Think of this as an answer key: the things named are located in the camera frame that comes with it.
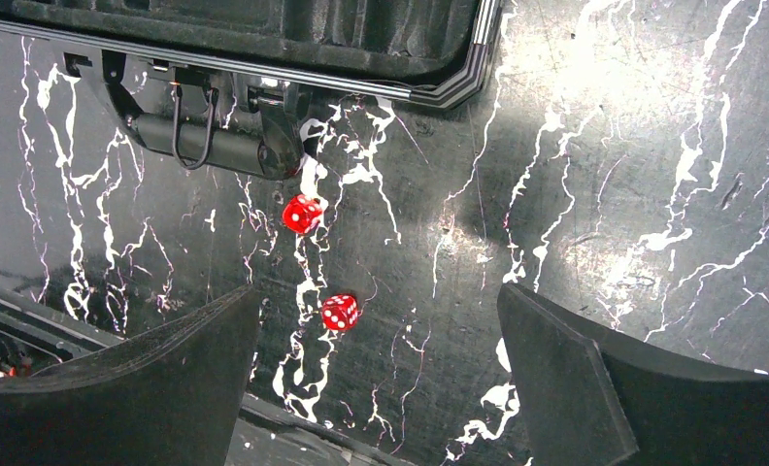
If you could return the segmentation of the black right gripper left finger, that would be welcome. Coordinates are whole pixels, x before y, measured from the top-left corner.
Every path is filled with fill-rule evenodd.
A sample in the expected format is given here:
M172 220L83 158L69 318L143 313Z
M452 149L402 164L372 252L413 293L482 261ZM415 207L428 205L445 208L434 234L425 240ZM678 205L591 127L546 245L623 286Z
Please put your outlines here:
M112 347L0 379L0 465L221 465L255 352L237 288Z

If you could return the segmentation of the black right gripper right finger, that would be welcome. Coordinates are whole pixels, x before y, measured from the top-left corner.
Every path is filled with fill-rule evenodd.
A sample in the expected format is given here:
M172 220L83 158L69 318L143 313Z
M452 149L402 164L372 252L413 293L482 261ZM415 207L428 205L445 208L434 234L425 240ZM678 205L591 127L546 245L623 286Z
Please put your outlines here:
M661 349L516 283L497 297L538 465L769 465L769 376Z

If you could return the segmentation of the red die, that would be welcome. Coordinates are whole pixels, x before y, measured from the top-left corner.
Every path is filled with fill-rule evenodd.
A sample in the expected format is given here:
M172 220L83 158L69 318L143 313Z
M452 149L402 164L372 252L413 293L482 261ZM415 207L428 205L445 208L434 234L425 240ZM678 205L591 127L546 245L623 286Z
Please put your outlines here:
M338 294L327 298L321 306L321 317L325 327L332 331L347 331L353 328L360 317L357 299L351 294Z
M282 214L284 225L297 235L310 233L320 223L323 208L320 200L298 194L285 206Z

